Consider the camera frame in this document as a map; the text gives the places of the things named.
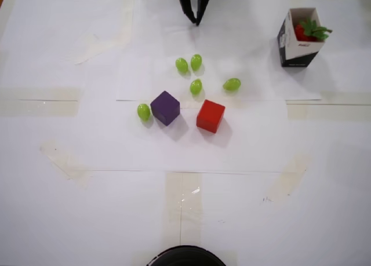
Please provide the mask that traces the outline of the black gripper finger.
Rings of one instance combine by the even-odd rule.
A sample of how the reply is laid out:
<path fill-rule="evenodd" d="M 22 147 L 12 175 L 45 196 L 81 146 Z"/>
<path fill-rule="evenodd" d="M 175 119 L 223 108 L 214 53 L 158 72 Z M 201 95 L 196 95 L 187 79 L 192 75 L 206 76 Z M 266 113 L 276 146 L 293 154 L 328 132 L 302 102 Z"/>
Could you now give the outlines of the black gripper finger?
<path fill-rule="evenodd" d="M 209 3 L 209 0 L 198 0 L 197 1 L 197 18 L 196 18 L 196 25 L 199 26 L 201 23 L 201 20 L 203 18 L 203 15 L 205 13 L 206 7 Z"/>
<path fill-rule="evenodd" d="M 191 0 L 179 0 L 183 13 L 193 23 L 198 25 L 197 18 L 194 16 L 191 6 Z"/>

